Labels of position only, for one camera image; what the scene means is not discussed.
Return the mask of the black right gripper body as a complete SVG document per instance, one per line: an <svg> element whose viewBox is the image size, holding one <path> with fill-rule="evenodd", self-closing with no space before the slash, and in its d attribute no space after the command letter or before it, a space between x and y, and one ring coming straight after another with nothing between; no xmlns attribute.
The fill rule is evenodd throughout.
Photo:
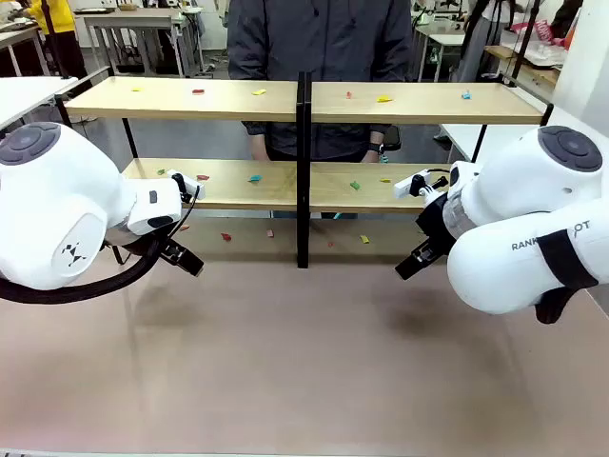
<svg viewBox="0 0 609 457"><path fill-rule="evenodd" d="M455 238L448 231L443 221L443 208L447 201L447 194L443 193L434 201L427 204L416 219L416 223L427 239L420 248L431 250L450 250L455 244Z"/></svg>

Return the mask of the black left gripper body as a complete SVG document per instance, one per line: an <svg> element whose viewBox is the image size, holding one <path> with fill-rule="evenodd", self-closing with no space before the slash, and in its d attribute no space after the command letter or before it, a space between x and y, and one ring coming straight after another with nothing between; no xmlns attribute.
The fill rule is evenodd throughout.
<svg viewBox="0 0 609 457"><path fill-rule="evenodd" d="M149 251L155 244L160 244L162 251L179 251L181 245L173 240L177 223L158 228L142 237L142 250Z"/></svg>

